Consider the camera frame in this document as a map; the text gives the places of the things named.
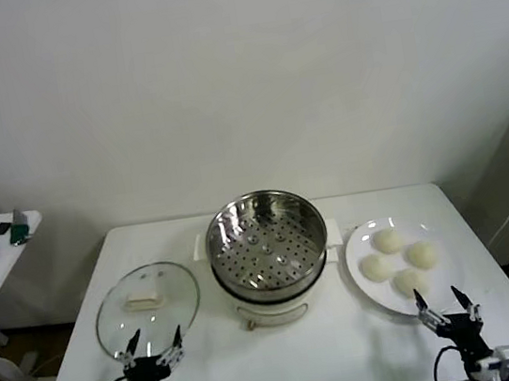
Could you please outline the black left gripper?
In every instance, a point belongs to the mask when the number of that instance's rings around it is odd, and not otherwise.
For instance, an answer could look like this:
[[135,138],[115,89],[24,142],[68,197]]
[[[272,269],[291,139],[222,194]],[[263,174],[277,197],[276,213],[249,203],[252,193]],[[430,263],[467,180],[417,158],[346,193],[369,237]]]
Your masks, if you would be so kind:
[[170,366],[176,366],[184,356],[181,327],[177,326],[171,345],[162,351],[161,356],[135,358],[134,354],[140,340],[141,330],[136,329],[124,351],[116,354],[116,360],[122,363],[125,378],[128,381],[162,381],[171,374]]

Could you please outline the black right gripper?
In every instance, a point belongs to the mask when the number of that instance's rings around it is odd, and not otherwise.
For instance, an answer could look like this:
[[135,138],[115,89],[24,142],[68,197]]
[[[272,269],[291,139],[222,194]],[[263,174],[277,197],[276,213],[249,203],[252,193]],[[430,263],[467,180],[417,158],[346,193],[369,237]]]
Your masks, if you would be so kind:
[[465,310],[463,313],[443,316],[434,312],[428,307],[418,290],[414,289],[415,304],[419,311],[417,317],[427,328],[439,328],[441,338],[451,340],[455,344],[465,363],[490,357],[491,349],[481,336],[483,329],[481,306],[473,303],[457,287],[452,286],[451,288],[456,300]]

